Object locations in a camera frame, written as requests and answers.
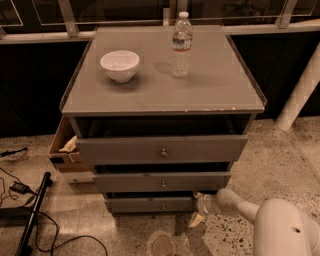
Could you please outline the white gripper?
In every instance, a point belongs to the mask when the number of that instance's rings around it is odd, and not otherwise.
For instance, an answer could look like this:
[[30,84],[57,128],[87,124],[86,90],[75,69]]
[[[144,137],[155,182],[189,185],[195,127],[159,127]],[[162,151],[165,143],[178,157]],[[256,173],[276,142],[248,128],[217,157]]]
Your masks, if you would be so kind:
[[191,219],[189,221],[188,227],[195,228],[199,225],[202,221],[205,220],[204,215],[210,215],[217,213],[220,208],[217,204],[217,199],[215,195],[211,194],[202,194],[200,192],[192,192],[194,199],[196,199],[196,210],[191,215]]

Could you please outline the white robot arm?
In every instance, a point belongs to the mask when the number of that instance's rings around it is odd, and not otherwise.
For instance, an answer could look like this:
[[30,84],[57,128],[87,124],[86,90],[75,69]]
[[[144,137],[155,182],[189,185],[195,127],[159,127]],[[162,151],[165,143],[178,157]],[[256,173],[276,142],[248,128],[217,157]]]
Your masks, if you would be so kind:
[[289,201],[269,199],[256,205],[227,188],[215,195],[195,192],[194,198],[190,228],[214,213],[237,213],[254,226],[253,256],[320,256],[319,224]]

